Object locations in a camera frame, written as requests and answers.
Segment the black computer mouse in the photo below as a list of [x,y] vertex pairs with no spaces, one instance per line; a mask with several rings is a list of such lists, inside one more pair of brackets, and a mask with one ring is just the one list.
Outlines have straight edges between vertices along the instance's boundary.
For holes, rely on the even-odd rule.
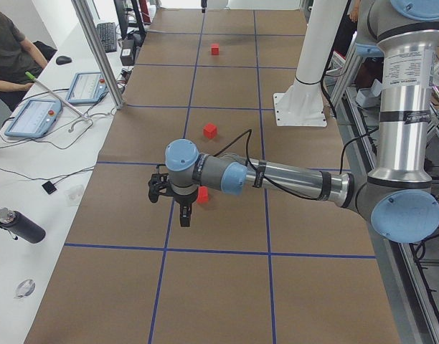
[[55,62],[57,65],[66,65],[72,62],[72,58],[65,55],[61,55],[56,58]]

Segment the clear plastic lid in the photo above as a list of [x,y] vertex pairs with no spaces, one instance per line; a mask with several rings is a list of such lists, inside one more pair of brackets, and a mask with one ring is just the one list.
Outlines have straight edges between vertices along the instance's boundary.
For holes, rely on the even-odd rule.
[[22,299],[25,297],[29,297],[35,290],[36,283],[33,279],[25,279],[21,281],[14,292],[15,299]]

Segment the brown paper table cover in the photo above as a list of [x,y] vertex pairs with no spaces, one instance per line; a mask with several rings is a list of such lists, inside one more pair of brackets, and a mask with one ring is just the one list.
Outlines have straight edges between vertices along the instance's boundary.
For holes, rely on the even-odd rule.
[[[115,114],[28,343],[398,343],[365,222],[330,202],[212,190],[188,228],[148,199],[187,138],[335,172],[338,121],[279,127],[306,32],[300,11],[159,10]],[[211,44],[219,44],[212,56]],[[207,123],[217,136],[203,136]]]

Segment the white stick with green tip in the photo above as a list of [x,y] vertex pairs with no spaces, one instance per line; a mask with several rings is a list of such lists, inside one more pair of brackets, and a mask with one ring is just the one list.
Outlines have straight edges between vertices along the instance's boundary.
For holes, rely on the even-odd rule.
[[69,108],[71,111],[73,111],[76,115],[78,115],[83,120],[89,120],[90,118],[85,115],[84,113],[80,112],[75,106],[69,104],[65,99],[60,97],[56,92],[49,89],[48,86],[44,85],[42,82],[40,82],[32,73],[26,71],[25,75],[36,85],[43,88],[45,91],[47,91],[51,96],[58,99],[65,107]]

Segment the aluminium frame rack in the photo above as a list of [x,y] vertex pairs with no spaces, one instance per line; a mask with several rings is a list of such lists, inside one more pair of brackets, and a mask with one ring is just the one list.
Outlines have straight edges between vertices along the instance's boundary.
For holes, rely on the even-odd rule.
[[[345,158],[360,175],[375,166],[378,112],[355,103],[354,80],[365,59],[350,47],[336,84],[330,88]],[[432,110],[428,157],[437,166],[433,187],[439,203],[439,109]],[[423,244],[396,244],[370,231],[374,253],[402,343],[439,343],[439,229]]]

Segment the far blue teach pendant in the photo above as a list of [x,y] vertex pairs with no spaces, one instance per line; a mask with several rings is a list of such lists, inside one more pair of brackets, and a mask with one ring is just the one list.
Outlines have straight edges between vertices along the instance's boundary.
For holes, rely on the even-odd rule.
[[68,90],[66,101],[72,105],[92,105],[108,91],[100,72],[78,72]]

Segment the red block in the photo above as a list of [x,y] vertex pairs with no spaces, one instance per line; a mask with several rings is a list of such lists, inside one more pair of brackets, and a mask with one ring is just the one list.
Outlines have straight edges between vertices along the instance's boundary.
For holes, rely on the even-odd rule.
[[209,201],[208,188],[206,186],[200,186],[198,188],[197,203],[198,204],[205,204],[208,201]]
[[212,56],[218,56],[220,54],[220,45],[217,43],[211,44],[210,51]]
[[213,123],[207,123],[203,129],[203,136],[208,138],[209,140],[215,138],[217,136],[217,126]]

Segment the near blue teach pendant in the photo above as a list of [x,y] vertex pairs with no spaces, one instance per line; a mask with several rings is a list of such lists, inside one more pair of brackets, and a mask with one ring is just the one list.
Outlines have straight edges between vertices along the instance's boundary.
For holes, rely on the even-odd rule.
[[29,100],[4,134],[14,138],[41,138],[55,124],[61,111],[59,100]]

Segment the black power adapter box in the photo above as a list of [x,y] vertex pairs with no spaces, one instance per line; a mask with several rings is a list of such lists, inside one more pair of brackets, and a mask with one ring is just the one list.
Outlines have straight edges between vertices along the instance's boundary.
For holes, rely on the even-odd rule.
[[134,66],[136,58],[136,44],[133,39],[124,39],[121,42],[120,59],[123,66]]

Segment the black water bottle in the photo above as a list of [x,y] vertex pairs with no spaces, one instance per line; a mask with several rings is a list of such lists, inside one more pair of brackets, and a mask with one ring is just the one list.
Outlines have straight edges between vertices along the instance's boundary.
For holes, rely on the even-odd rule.
[[0,228],[8,231],[14,239],[22,238],[31,244],[41,242],[46,235],[45,230],[19,211],[6,207],[0,209]]

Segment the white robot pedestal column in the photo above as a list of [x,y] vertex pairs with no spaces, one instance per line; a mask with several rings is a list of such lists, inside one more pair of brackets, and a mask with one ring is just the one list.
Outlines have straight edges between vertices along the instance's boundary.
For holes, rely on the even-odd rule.
[[280,127],[326,127],[322,98],[322,77],[347,0],[315,0],[293,84],[273,95],[275,121]]

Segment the aluminium frame post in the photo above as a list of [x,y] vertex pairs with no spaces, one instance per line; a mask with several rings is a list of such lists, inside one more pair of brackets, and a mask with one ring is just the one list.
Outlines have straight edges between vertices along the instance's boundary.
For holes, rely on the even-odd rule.
[[113,74],[105,50],[96,32],[95,22],[93,20],[93,15],[90,12],[88,3],[86,0],[72,0],[71,2],[80,26],[82,27],[85,38],[89,44],[90,50],[99,66],[100,72],[105,79],[108,92],[113,99],[116,109],[120,110],[123,107],[123,97],[118,88],[115,75]]

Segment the black keyboard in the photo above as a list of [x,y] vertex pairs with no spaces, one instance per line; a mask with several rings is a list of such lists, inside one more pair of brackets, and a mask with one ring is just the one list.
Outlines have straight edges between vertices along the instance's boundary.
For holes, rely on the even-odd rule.
[[117,51],[117,38],[113,22],[97,24],[96,32],[106,53]]

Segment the seated person in grey shirt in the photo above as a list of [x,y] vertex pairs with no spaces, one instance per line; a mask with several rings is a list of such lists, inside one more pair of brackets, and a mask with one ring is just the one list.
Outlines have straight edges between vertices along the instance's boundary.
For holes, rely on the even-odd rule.
[[0,12],[0,99],[15,110],[32,86],[26,76],[38,77],[47,66],[40,50]]

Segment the small black square device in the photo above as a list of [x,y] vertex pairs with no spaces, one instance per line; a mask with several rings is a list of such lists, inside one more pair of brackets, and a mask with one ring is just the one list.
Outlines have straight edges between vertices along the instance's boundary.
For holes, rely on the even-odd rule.
[[45,183],[43,183],[42,188],[49,195],[53,194],[57,190],[57,187],[51,181],[46,181]]

